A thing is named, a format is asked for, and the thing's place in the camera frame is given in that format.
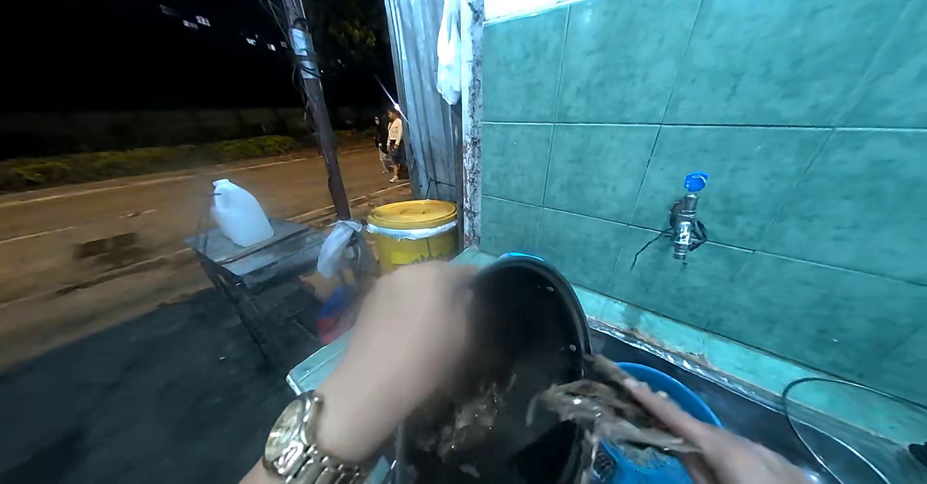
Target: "gold wristwatch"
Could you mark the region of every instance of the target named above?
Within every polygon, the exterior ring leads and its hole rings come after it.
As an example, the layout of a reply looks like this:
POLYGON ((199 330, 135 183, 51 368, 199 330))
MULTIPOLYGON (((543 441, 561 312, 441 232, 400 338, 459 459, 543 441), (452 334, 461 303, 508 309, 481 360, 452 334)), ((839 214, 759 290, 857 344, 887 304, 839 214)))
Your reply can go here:
POLYGON ((325 455, 315 444, 322 398, 306 392, 277 417, 264 445, 264 467, 286 484, 355 484, 364 481, 360 466, 325 455))

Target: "person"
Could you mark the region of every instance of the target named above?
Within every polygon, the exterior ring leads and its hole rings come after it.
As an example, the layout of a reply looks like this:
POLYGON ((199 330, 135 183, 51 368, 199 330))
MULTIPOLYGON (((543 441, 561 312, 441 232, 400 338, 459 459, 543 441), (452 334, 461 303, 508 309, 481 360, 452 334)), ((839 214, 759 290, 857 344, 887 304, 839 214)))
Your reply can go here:
POLYGON ((374 117, 374 125, 377 127, 377 136, 374 137, 374 146, 380 153, 380 165, 383 167, 383 174, 393 171, 393 163, 389 159, 387 148, 387 138, 389 127, 386 123, 380 121, 379 117, 374 117))
MULTIPOLYGON (((360 465, 419 404, 448 391, 470 344, 465 309, 474 273, 427 262, 375 283, 341 364, 315 392, 324 402, 315 430, 321 452, 360 465)), ((693 418, 639 381, 623 384, 671 432, 701 449, 680 457, 695 484, 808 484, 781 455, 693 418)), ((259 462, 242 484, 281 481, 259 462)))
POLYGON ((400 170, 402 164, 405 163, 405 143, 402 140, 403 129, 400 112, 395 108, 390 109, 387 147, 389 149, 389 158, 393 160, 393 177, 389 179, 389 182, 399 182, 400 170))

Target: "faucet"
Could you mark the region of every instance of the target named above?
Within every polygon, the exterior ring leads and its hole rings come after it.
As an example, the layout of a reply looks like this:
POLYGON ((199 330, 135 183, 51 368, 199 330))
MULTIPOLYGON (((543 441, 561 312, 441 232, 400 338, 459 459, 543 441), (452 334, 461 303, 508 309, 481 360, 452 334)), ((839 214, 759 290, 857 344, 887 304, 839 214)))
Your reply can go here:
POLYGON ((698 194, 708 181, 708 173, 700 170, 686 175, 683 186, 689 194, 683 196, 669 210, 669 224, 673 228, 673 258, 685 260, 686 254, 708 241, 704 225, 695 217, 698 194))

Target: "blue object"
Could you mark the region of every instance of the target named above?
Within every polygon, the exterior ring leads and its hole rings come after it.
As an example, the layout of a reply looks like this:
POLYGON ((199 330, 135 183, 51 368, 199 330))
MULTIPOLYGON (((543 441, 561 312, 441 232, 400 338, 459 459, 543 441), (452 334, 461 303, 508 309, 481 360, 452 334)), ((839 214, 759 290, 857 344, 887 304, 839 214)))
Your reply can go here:
POLYGON ((343 286, 335 289, 328 300, 319 309, 319 317, 336 317, 341 315, 354 302, 354 288, 343 286))
POLYGON ((689 193, 695 193, 704 189, 706 182, 708 182, 708 173, 696 170, 686 175, 686 181, 682 185, 689 193))
POLYGON ((544 261, 543 258, 532 256, 530 254, 525 254, 524 252, 506 252, 505 254, 501 255, 499 259, 501 260, 502 258, 508 258, 510 256, 524 256, 526 258, 534 258, 535 260, 541 260, 542 262, 544 261))
MULTIPOLYGON (((618 366, 637 380, 647 383, 653 391, 665 391, 666 395, 689 415, 703 423, 721 426, 721 421, 702 401, 702 398, 676 379, 650 366, 635 362, 620 362, 618 366)), ((609 443, 602 443, 602 449, 615 460, 615 470, 607 479, 608 484, 691 484, 692 482, 682 463, 672 455, 653 452, 654 456, 646 460, 638 460, 640 457, 632 459, 625 455, 622 448, 609 443)))

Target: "green tile wall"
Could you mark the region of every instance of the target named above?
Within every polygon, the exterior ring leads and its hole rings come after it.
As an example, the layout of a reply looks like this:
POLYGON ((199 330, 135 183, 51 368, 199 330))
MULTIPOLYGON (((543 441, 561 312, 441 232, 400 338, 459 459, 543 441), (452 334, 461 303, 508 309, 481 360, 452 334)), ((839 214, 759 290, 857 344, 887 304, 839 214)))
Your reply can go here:
POLYGON ((487 25, 481 248, 927 403, 925 19, 588 0, 487 25), (711 243, 639 252, 691 170, 711 243))

